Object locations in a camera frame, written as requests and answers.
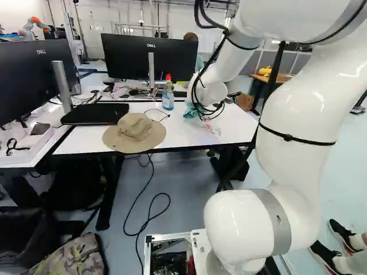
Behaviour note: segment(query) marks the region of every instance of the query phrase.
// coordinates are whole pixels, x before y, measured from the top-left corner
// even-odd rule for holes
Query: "beige hat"
[[[127,113],[117,125],[104,132],[105,145],[122,153],[139,153],[153,149],[166,137],[166,128],[142,113]]]

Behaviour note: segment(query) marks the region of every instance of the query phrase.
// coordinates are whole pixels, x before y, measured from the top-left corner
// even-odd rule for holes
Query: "monitor stand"
[[[154,92],[154,53],[148,53],[148,61],[149,61],[149,88],[150,93]]]

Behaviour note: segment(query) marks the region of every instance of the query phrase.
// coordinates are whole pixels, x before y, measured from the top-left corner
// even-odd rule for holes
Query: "camouflage bag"
[[[28,275],[103,275],[104,268],[96,236],[86,234],[57,249]]]

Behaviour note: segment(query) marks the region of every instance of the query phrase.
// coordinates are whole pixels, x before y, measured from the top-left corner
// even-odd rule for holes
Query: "black strap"
[[[294,136],[290,135],[289,133],[276,132],[276,131],[262,125],[261,122],[259,122],[259,126],[262,127],[262,129],[272,133],[273,135],[280,136],[281,138],[283,138],[287,142],[295,141],[295,142],[301,142],[301,143],[305,143],[305,144],[318,145],[318,146],[332,146],[336,143],[336,141],[335,142],[314,142],[312,140],[299,139],[298,137],[294,137]]]
[[[224,34],[224,37],[225,37],[225,39],[227,39],[233,46],[235,46],[236,48],[239,48],[239,49],[241,49],[241,50],[256,50],[259,46],[260,46],[260,44],[258,45],[258,46],[256,46],[256,47],[254,47],[254,48],[246,48],[246,47],[242,47],[242,46],[240,46],[240,45],[238,45],[238,44],[236,44],[236,43],[234,43],[230,38],[229,38],[229,36],[230,36],[230,32],[229,32],[229,30],[227,29],[227,30],[224,30],[223,31],[223,34]]]
[[[347,28],[349,26],[349,24],[359,15],[359,13],[363,10],[364,6],[367,4],[367,0],[364,0],[361,4],[361,6],[356,10],[356,12],[352,15],[352,17],[349,18],[349,20],[343,25],[341,26],[341,28],[339,28],[336,32],[332,33],[331,35],[320,39],[318,41],[315,42],[311,42],[311,43],[301,43],[304,45],[312,45],[312,44],[317,44],[323,41],[326,41],[328,39],[333,38],[334,36],[336,36],[338,33],[340,33],[342,30],[344,30],[345,28]]]

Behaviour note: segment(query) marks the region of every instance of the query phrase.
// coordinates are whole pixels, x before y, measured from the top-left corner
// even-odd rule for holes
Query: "black laptop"
[[[126,103],[94,103],[79,105],[62,119],[63,125],[114,125],[128,113]]]

